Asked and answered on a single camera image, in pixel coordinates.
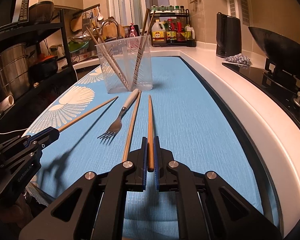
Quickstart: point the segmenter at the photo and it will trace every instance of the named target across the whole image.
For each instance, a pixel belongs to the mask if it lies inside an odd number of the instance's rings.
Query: fork handle
[[[126,109],[128,109],[132,102],[136,99],[137,95],[139,94],[139,89],[135,89],[133,90],[130,95],[128,96],[127,100],[125,101],[125,103],[123,104],[123,107],[125,107]]]

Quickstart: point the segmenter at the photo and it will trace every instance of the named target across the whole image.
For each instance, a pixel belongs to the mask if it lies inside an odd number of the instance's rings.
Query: microwave
[[[0,31],[28,22],[29,0],[2,0],[0,4]]]

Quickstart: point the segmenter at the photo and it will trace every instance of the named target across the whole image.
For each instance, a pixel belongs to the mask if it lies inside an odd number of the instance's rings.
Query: black glass stovetop
[[[298,79],[296,85],[284,86],[271,78],[271,71],[231,63],[222,64],[262,90],[286,112],[300,129],[300,107],[293,100],[298,97],[297,93],[300,91],[300,81]]]

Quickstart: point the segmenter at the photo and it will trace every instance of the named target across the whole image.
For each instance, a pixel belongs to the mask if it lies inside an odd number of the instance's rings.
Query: kitchen counter
[[[266,58],[243,52],[253,67],[264,68]],[[259,150],[278,193],[286,235],[300,218],[300,130],[287,114],[253,84],[216,57],[214,44],[196,48],[152,48],[152,57],[180,56],[221,96],[244,126]],[[75,69],[99,64],[89,60]]]

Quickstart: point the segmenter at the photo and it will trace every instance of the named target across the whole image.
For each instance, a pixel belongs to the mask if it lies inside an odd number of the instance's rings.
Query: white cable
[[[13,132],[21,132],[21,131],[24,131],[24,130],[27,130],[28,128],[26,129],[21,129],[21,130],[15,130],[15,131],[12,131],[12,132],[5,132],[5,133],[0,133],[0,134],[9,134],[9,133],[13,133]]]

